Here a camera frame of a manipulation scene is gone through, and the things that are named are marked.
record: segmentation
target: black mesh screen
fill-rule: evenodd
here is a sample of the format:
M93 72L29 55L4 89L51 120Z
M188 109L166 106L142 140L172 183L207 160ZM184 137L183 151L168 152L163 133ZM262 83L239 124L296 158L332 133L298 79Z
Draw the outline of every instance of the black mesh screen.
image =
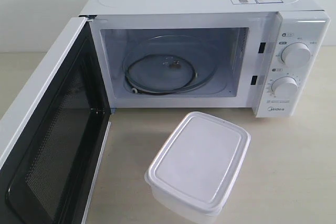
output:
M90 116L90 106L79 71L56 102L47 120L25 182L52 219Z

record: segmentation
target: white plastic container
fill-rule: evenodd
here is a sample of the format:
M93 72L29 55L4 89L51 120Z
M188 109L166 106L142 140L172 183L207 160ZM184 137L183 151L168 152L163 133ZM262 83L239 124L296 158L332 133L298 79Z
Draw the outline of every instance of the white plastic container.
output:
M242 166L250 135L201 112L189 113L145 175L154 198L195 223L215 221Z

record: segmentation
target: control panel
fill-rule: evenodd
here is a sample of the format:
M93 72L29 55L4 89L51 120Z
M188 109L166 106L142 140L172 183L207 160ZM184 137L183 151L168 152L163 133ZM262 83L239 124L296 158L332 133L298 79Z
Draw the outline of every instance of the control panel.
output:
M329 17L322 11L279 12L280 31L265 75L257 117L293 114Z

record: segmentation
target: container lid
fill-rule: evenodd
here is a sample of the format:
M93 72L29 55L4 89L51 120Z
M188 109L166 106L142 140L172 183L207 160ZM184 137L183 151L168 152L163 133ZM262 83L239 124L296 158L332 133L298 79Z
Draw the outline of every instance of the container lid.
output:
M189 113L162 146L145 179L204 214L218 214L249 141L248 132L235 124L201 112Z

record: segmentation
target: midea logo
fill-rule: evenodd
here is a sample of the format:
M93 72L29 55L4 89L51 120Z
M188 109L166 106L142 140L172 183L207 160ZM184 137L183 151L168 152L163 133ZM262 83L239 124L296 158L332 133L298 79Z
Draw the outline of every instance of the midea logo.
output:
M274 108L274 107L268 107L268 111L284 111L285 109L283 108Z

